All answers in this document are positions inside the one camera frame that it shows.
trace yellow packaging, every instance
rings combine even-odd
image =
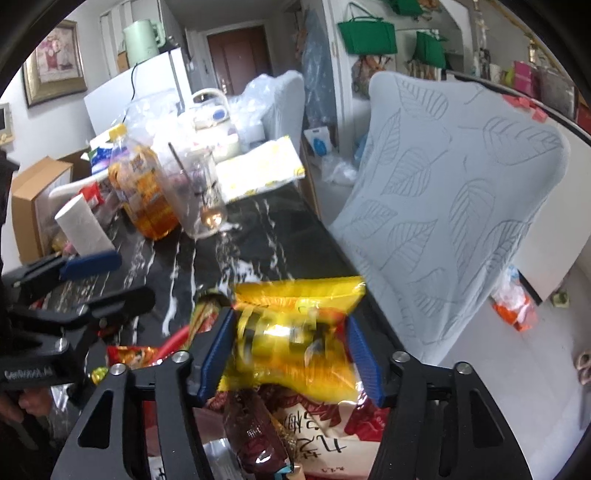
[[[356,377],[332,319],[243,304],[220,390],[279,384],[317,401],[356,401]]]
[[[334,309],[349,314],[365,295],[361,277],[281,280],[236,286],[236,302],[251,303],[279,312],[308,314],[311,308]],[[342,316],[335,317],[335,323]]]

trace pink box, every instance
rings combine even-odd
[[[524,61],[513,62],[515,80],[513,88],[532,98],[540,97],[540,78],[538,70]]]

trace yellow bottle cap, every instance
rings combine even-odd
[[[112,142],[124,135],[127,135],[127,127],[124,124],[115,125],[109,130],[109,139],[111,139]]]

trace leaf pattern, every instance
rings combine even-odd
[[[431,162],[423,150],[410,148],[394,168],[382,195],[395,193],[404,197],[418,197],[423,194],[431,179],[431,164],[445,153],[447,150]]]
[[[407,328],[411,336],[416,338],[417,331],[414,327],[413,311],[410,309],[407,299],[401,292],[399,292],[395,288],[392,288],[392,292],[394,293],[394,297],[396,298],[396,301],[398,302],[398,307],[400,308],[402,324]]]
[[[374,153],[374,146],[374,136],[370,132],[368,133],[368,139],[365,143],[365,149],[363,150],[363,157],[361,160],[362,165],[367,163],[371,158],[372,154]]]
[[[415,290],[414,304],[428,318],[440,313],[448,303],[446,293],[449,290],[449,278],[447,271],[443,268],[436,268],[420,280],[412,282],[411,285]]]
[[[461,279],[472,259],[488,219],[491,217],[495,195],[484,179],[467,182],[458,192],[449,212],[452,244],[456,254],[457,277]]]
[[[558,133],[500,116],[491,118],[482,134],[489,155],[503,165],[518,165],[563,147]]]
[[[398,154],[400,146],[400,110],[393,114],[379,133],[378,142],[375,146],[377,162],[381,164],[392,163]]]
[[[362,238],[369,238],[398,213],[375,200],[363,202],[353,220],[351,228]]]
[[[388,235],[389,257],[382,269],[394,259],[403,272],[409,274],[417,268],[423,256],[425,245],[435,228],[436,220],[432,222],[404,222],[394,225]]]
[[[400,90],[400,101],[407,113],[421,120],[440,120],[447,108],[447,97],[436,90],[422,87],[416,80],[407,81],[397,77],[396,82]]]
[[[348,254],[349,259],[357,269],[357,272],[365,280],[369,291],[374,295],[376,300],[379,300],[384,293],[385,282],[381,282],[375,278],[375,267],[372,267],[370,260],[367,259],[365,253],[357,245],[348,240],[340,240],[339,244]]]
[[[485,260],[464,288],[464,295],[476,285],[478,292],[473,295],[477,302],[481,301],[483,294],[488,296],[497,275],[508,265],[529,227],[527,222],[505,220],[490,231],[482,247]]]
[[[505,220],[494,227],[484,241],[487,272],[501,270],[511,259],[530,225],[518,220]]]

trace green bag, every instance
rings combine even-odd
[[[417,48],[414,50],[413,58],[426,65],[444,69],[447,63],[441,46],[442,41],[447,39],[441,36],[436,38],[426,32],[417,32]]]
[[[349,21],[339,23],[345,49],[350,55],[389,55],[398,53],[394,25],[376,17],[361,5],[350,2]],[[366,17],[355,17],[353,7],[365,12]]]
[[[417,0],[388,0],[395,13],[403,17],[419,17],[423,14]]]

